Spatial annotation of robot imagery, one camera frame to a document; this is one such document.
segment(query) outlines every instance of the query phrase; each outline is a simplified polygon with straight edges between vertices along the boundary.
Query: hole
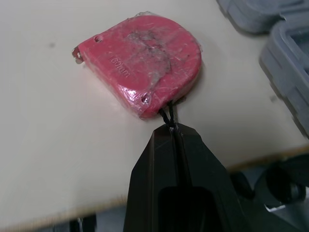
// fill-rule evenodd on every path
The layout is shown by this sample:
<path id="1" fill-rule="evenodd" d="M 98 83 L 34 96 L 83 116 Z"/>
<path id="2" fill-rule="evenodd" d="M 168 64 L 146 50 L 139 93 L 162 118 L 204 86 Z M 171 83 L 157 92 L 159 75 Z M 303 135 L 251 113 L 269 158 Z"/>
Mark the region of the hole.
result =
<path id="1" fill-rule="evenodd" d="M 97 43 L 101 42 L 102 40 L 103 40 L 103 38 L 99 35 L 95 37 L 95 42 L 97 42 Z"/>
<path id="2" fill-rule="evenodd" d="M 148 94 L 145 94 L 142 98 L 141 98 L 141 102 L 144 104 L 148 104 L 150 101 L 150 97 Z"/>

